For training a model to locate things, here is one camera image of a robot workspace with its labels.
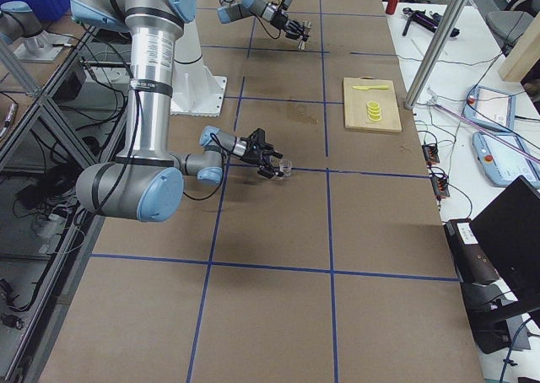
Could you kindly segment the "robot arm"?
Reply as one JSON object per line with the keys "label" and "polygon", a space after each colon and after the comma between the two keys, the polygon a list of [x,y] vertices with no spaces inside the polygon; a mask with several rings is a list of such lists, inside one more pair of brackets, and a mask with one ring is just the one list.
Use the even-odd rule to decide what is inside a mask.
{"label": "robot arm", "polygon": [[297,48],[305,49],[305,43],[309,40],[311,22],[291,19],[288,9],[293,0],[278,0],[271,2],[267,0],[219,0],[218,8],[219,21],[222,24],[229,24],[248,17],[256,18],[260,23],[268,22],[273,28],[278,30],[277,36],[271,36],[276,40],[282,33],[291,40],[297,40]]}
{"label": "robot arm", "polygon": [[217,127],[205,127],[202,154],[168,152],[176,42],[195,19],[196,0],[70,0],[78,21],[132,37],[126,141],[113,161],[88,167],[76,193],[91,213],[161,222],[178,209],[184,178],[219,184],[224,158],[233,155],[256,166],[268,179],[283,172],[272,163],[281,158],[256,129],[246,138]]}

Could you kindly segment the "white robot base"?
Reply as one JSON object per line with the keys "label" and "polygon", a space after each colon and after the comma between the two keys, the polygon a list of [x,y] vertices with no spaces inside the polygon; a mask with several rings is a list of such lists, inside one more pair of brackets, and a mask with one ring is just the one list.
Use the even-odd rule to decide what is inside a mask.
{"label": "white robot base", "polygon": [[196,21],[185,24],[175,43],[171,115],[219,116],[226,85],[227,78],[214,76],[204,63]]}

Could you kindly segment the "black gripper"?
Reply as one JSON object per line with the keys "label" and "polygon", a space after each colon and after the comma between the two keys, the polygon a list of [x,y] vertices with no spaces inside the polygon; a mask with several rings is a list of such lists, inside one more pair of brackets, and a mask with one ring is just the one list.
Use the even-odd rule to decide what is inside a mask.
{"label": "black gripper", "polygon": [[283,157],[283,155],[276,151],[274,147],[270,147],[267,142],[261,148],[258,145],[251,144],[248,137],[240,139],[246,143],[246,151],[240,157],[240,160],[250,165],[260,165],[257,174],[265,178],[283,177],[284,173],[278,167],[267,165],[270,163],[270,157]]}
{"label": "black gripper", "polygon": [[307,37],[304,33],[298,33],[298,29],[310,29],[312,23],[307,20],[291,19],[283,10],[278,10],[272,17],[272,26],[284,31],[288,39],[302,42],[307,41]]}

